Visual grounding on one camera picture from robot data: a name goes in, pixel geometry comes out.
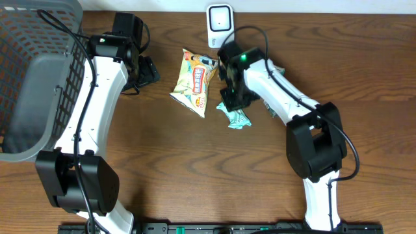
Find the light green snack packet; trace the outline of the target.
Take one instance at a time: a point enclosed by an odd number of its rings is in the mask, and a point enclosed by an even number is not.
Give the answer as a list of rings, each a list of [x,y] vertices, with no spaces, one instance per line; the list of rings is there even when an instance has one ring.
[[[229,120],[228,127],[231,129],[242,129],[245,126],[250,127],[252,125],[242,109],[229,112],[223,102],[219,103],[216,108],[221,110],[227,116]]]

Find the dark green round-label packet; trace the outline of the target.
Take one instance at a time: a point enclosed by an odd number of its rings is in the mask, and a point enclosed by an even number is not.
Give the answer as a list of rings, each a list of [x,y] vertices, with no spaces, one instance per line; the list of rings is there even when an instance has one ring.
[[[263,102],[264,103],[264,105],[265,105],[265,107],[266,107],[266,109],[267,109],[267,111],[269,112],[269,114],[271,115],[271,117],[272,118],[275,118],[276,117],[276,112],[270,107],[270,105],[266,102],[266,101],[264,101]]]

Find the yellow chips bag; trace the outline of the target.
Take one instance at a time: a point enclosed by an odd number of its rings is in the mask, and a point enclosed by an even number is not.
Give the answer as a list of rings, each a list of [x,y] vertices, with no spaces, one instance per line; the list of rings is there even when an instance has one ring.
[[[209,83],[217,68],[217,60],[183,49],[179,78],[170,97],[205,118]]]

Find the green tissue pack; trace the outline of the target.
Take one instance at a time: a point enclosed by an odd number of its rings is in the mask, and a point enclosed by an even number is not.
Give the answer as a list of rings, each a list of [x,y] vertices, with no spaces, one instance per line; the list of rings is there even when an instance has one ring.
[[[281,68],[279,66],[275,66],[275,69],[277,69],[281,75],[285,74],[285,69],[284,68]]]

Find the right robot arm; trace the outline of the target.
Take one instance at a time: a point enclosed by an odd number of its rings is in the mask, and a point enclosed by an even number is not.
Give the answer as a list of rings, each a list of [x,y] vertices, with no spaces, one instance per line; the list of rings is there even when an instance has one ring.
[[[243,51],[228,42],[218,51],[219,75],[227,84],[221,96],[228,111],[263,99],[286,126],[286,154],[305,188],[305,224],[310,229],[335,231],[335,179],[339,177],[346,143],[341,118],[333,103],[321,105],[294,87],[257,47]]]

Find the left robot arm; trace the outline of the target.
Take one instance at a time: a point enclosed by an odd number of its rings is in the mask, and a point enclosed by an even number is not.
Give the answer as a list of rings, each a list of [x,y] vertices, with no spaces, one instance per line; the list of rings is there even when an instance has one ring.
[[[69,122],[51,151],[40,151],[36,171],[50,204],[83,217],[74,233],[135,233],[132,212],[118,200],[120,180],[105,161],[109,127],[120,95],[134,96],[159,80],[144,56],[148,26],[132,13],[118,12],[112,30],[73,39],[86,60],[83,82]]]

